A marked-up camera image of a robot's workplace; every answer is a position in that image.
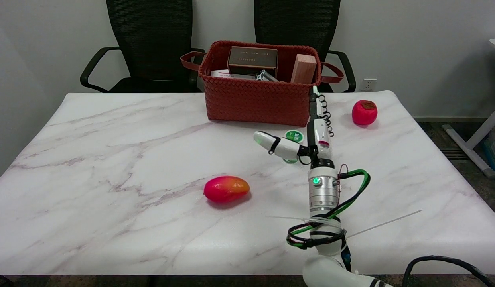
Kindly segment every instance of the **robotic hand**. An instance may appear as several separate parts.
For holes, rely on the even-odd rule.
[[[318,89],[314,86],[310,90],[307,147],[266,132],[254,133],[254,140],[269,154],[288,160],[300,160],[300,157],[308,156],[311,160],[311,169],[308,171],[310,218],[318,222],[291,228],[287,242],[301,249],[314,246],[318,250],[319,255],[309,258],[302,270],[304,282],[309,287],[390,287],[373,277],[351,273],[346,231],[335,216],[342,210],[339,208],[339,176],[332,161],[327,124],[329,117],[324,114],[319,98]],[[295,236],[304,229],[310,231],[309,239]]]

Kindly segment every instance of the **red apple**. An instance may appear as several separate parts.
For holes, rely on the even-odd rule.
[[[359,100],[352,109],[352,120],[356,125],[367,126],[375,122],[377,106],[371,100]]]

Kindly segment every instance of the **green lid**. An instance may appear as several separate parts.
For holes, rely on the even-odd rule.
[[[287,131],[285,137],[288,138],[288,140],[293,140],[299,144],[304,141],[304,135],[300,131],[296,130]]]
[[[304,141],[304,135],[300,131],[297,131],[297,130],[287,131],[286,134],[284,135],[284,137],[288,138],[288,140],[292,140],[294,142],[297,142],[298,144],[300,144],[301,142]],[[298,160],[283,159],[283,161],[286,163],[289,163],[289,164],[293,164],[293,163],[297,162]]]

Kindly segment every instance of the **white marble tabletop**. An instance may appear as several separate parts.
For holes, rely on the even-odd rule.
[[[351,121],[373,100],[377,121]],[[366,169],[369,187],[341,216],[353,268],[402,274],[440,254],[495,274],[495,214],[390,91],[328,94],[334,162]],[[309,167],[252,139],[294,127],[210,122],[203,94],[68,94],[0,178],[0,274],[300,274],[315,249],[286,244],[308,215]],[[202,194],[220,175],[251,197],[230,208]],[[360,179],[342,181],[342,200]],[[462,273],[420,263],[415,273]]]

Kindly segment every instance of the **woven basket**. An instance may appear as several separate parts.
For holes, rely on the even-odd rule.
[[[280,82],[219,78],[210,71],[227,69],[232,46],[278,49],[278,80]],[[314,83],[290,83],[297,54],[314,56],[317,61]],[[283,46],[234,41],[213,43],[201,65],[189,62],[191,57],[203,55],[192,51],[180,60],[187,69],[198,71],[205,87],[205,102],[209,120],[234,120],[239,122],[267,122],[304,127],[309,118],[309,90],[321,82],[339,83],[343,78],[340,69],[321,63],[318,53],[307,46]],[[322,65],[338,76],[322,77]]]

